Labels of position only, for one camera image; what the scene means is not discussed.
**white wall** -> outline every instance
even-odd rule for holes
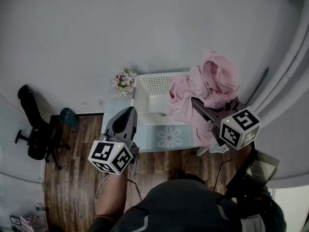
[[[31,129],[27,117],[0,95],[0,172],[41,182],[43,161],[28,156],[26,141],[14,142],[19,130],[22,130],[22,135],[29,136]]]
[[[309,212],[309,186],[275,189],[273,199],[281,207],[287,224],[286,232],[300,232]]]
[[[58,113],[101,112],[112,74],[199,64],[203,48],[240,68],[246,101],[281,62],[303,0],[0,0],[0,92],[16,106],[25,83]],[[89,105],[82,105],[86,100]]]
[[[0,95],[0,230],[11,227],[10,215],[42,215],[35,205],[44,204],[44,161],[28,156],[27,142],[15,137],[19,130],[28,136],[27,117]]]
[[[259,114],[263,117],[295,85],[309,68],[309,51],[284,89]],[[281,116],[263,127],[257,137],[257,148],[280,160],[278,171],[269,182],[272,188],[309,185],[309,90]]]
[[[36,211],[38,203],[44,204],[41,184],[14,179],[0,174],[0,230],[12,226],[10,215],[30,216],[44,215]]]

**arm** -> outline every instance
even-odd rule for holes
[[[96,218],[105,217],[117,221],[123,214],[126,204],[127,168],[121,175],[110,174],[103,193],[97,202]]]
[[[240,150],[231,149],[234,160],[235,171],[241,167],[246,157],[251,151],[251,145],[247,145]],[[286,222],[281,208],[268,195],[268,189],[262,194],[265,199],[271,199],[272,205],[264,213],[261,214],[262,220],[265,224],[266,231],[286,231]]]
[[[121,175],[106,178],[103,193],[97,202],[96,216],[88,232],[109,232],[122,216],[126,204],[127,168]]]

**white laundry basket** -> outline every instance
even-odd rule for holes
[[[185,125],[166,115],[166,104],[171,86],[170,78],[187,72],[139,75],[135,79],[131,106],[146,126]]]

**pink towel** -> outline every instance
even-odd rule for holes
[[[218,109],[237,96],[238,88],[237,68],[218,53],[205,50],[201,64],[192,67],[189,75],[172,78],[167,114],[190,124],[202,145],[207,146],[212,125],[193,108],[191,98],[199,98],[205,107]]]

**gray shirt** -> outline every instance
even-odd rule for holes
[[[195,180],[170,180],[151,189],[116,223],[99,217],[88,232],[242,231],[237,204],[223,199],[218,206],[221,196]],[[283,212],[275,202],[261,217],[266,231],[286,230]]]

